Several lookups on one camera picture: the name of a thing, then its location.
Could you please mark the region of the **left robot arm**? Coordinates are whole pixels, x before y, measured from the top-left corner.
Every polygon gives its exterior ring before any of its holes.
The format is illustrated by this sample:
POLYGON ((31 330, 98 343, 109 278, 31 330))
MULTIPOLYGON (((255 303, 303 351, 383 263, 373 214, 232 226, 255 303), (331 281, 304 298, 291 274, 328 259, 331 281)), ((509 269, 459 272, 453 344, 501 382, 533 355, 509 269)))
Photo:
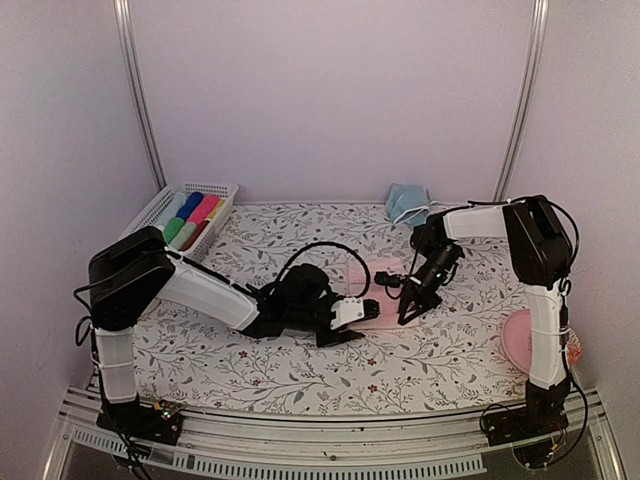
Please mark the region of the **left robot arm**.
POLYGON ((312 332, 318 347, 360 338, 351 325, 379 312, 363 293, 334 292, 324 271, 295 257, 267 285, 241 286, 171 249, 155 227, 94 255, 88 274, 88 284, 73 294, 89 296, 85 307, 103 405, 128 434, 141 433, 149 423, 134 378, 133 330, 156 300, 185 306, 254 339, 286 330, 312 332))

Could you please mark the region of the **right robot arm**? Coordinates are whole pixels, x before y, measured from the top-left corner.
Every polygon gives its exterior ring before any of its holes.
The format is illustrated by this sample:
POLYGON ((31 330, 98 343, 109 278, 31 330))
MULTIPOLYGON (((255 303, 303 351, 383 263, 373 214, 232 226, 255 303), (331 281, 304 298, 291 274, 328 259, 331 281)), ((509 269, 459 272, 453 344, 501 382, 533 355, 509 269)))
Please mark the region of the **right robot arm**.
POLYGON ((511 268, 524 288, 530 318, 532 356, 525 388, 526 407, 517 427, 537 436, 555 420, 571 389, 566 296, 577 256, 578 238, 568 237, 564 209, 543 195, 499 204, 470 204, 427 217, 415 227, 410 244, 424 264, 402 282, 398 322, 406 325, 440 305, 440 287, 449 283, 464 253, 461 241, 504 239, 511 268))

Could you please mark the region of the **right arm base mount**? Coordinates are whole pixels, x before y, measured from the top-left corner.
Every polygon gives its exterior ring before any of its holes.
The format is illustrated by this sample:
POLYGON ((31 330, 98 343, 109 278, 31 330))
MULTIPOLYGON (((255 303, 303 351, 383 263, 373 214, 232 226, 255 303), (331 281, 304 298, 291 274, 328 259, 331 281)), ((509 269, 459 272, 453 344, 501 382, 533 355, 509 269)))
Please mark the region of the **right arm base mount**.
POLYGON ((479 419, 479 428, 490 446, 534 439, 543 435, 563 434, 568 425, 563 402, 533 402, 521 407, 491 404, 479 419))

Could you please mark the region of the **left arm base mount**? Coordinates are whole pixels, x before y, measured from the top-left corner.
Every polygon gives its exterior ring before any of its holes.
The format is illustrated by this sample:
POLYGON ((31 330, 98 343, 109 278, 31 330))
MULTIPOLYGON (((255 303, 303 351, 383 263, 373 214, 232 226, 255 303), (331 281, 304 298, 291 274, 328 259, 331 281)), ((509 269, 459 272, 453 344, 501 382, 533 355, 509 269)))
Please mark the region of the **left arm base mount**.
POLYGON ((171 410, 164 401, 157 408, 141 404, 138 398, 125 403, 104 399, 96 425, 127 440, 140 439, 176 446, 183 422, 183 415, 171 410))

